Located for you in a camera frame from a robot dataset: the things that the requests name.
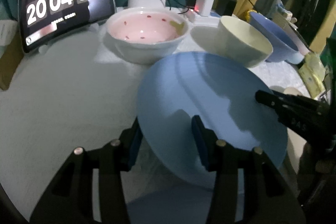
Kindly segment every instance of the bowl rim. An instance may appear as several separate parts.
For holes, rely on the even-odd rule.
[[[115,38],[114,36],[111,35],[108,25],[112,24],[113,22],[115,22],[116,20],[127,16],[127,15],[132,15],[132,14],[139,14],[140,12],[144,12],[144,13],[162,13],[162,14],[167,14],[170,17],[172,17],[174,20],[176,20],[179,24],[184,23],[184,27],[183,27],[183,34],[178,36],[177,38],[173,39],[173,40],[169,40],[169,41],[163,41],[163,42],[155,42],[155,43],[150,43],[150,44],[146,44],[146,43],[137,43],[137,42],[128,42],[126,40],[121,40],[118,38]],[[124,9],[120,12],[117,12],[115,14],[113,14],[112,16],[109,17],[109,19],[106,21],[106,32],[115,40],[117,40],[120,43],[124,43],[127,45],[131,45],[133,47],[136,48],[153,48],[153,46],[155,46],[155,48],[164,48],[164,47],[170,47],[170,44],[172,43],[176,43],[177,41],[182,41],[190,32],[190,25],[188,23],[188,21],[182,17],[181,15],[167,10],[166,8],[151,8],[151,7],[134,7],[134,8],[127,8]]]
[[[259,24],[261,27],[263,27],[265,30],[267,30],[274,38],[276,38],[278,41],[281,42],[281,45],[284,46],[285,48],[287,48],[288,50],[292,51],[292,54],[296,53],[299,51],[298,46],[295,44],[295,42],[293,41],[293,39],[291,39],[289,37],[289,35],[275,22],[269,20],[267,17],[263,16],[262,14],[256,13],[256,12],[250,12],[250,16],[251,18],[253,18],[253,20]],[[281,32],[283,32],[283,34],[288,38],[288,40],[290,40],[291,42],[293,42],[293,45],[296,47],[296,49],[292,48],[291,46],[287,45],[285,42],[283,42],[273,31],[266,29],[256,18],[255,16],[258,17],[263,17],[266,21],[271,22],[272,25],[274,25],[278,30],[280,30]]]
[[[270,46],[271,51],[270,51],[270,52],[264,52],[264,51],[261,51],[260,49],[258,49],[258,48],[256,48],[256,47],[253,47],[252,45],[250,45],[250,44],[246,43],[245,41],[241,40],[239,37],[237,37],[233,32],[231,32],[231,31],[224,25],[224,23],[222,22],[222,19],[230,19],[230,20],[234,19],[234,20],[236,20],[237,22],[242,23],[244,26],[251,27],[252,30],[255,30],[255,31],[256,31],[255,33],[258,33],[258,35],[260,35],[260,39],[263,37],[263,40],[264,40],[264,42],[265,42],[264,44]],[[220,19],[220,24],[222,24],[222,26],[223,26],[226,30],[228,30],[228,31],[230,32],[230,34],[232,34],[236,39],[238,39],[238,40],[239,40],[240,42],[242,42],[244,45],[246,45],[247,47],[250,47],[250,48],[252,48],[252,49],[254,49],[254,50],[258,51],[258,52],[261,52],[261,53],[265,54],[265,55],[267,56],[265,59],[267,59],[267,58],[273,53],[274,48],[273,48],[272,43],[268,40],[268,38],[265,37],[265,36],[264,36],[258,29],[256,29],[255,27],[253,27],[251,24],[245,22],[244,20],[241,20],[241,19],[239,19],[239,18],[232,17],[232,16],[222,16],[221,19]]]

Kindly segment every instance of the digital clock display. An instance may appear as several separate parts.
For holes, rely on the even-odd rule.
[[[19,0],[24,52],[70,30],[107,19],[115,10],[114,0]]]

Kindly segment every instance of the metal bolt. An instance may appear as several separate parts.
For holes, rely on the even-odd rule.
[[[111,141],[112,146],[119,146],[121,144],[121,141],[119,139],[114,139]]]
[[[219,139],[216,141],[216,145],[220,147],[224,147],[226,146],[226,141]]]
[[[261,155],[263,153],[263,150],[257,146],[253,149],[254,153],[257,153],[258,155]]]
[[[81,153],[83,153],[84,152],[84,149],[82,148],[82,147],[77,147],[77,148],[75,148],[74,149],[74,151],[73,151],[73,153],[75,154],[75,155],[80,155]]]

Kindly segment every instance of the table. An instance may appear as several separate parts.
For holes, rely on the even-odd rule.
[[[211,39],[204,37],[209,28],[195,27],[176,52],[211,51]],[[137,87],[149,66],[122,60],[103,34],[104,28],[98,34],[86,29],[55,42],[44,55],[26,56],[9,90],[0,92],[0,182],[26,219],[75,147],[102,147],[136,117]],[[271,88],[293,86],[308,95],[285,62],[263,62],[251,71]],[[183,183],[145,141],[122,182],[127,202]],[[94,215],[100,220],[98,202]]]

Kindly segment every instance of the power strip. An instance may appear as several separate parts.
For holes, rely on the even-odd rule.
[[[186,13],[186,17],[189,19],[191,23],[194,25],[206,25],[206,26],[213,26],[217,27],[221,16],[218,15],[215,11],[211,11],[210,16],[202,17],[194,10],[190,9]]]

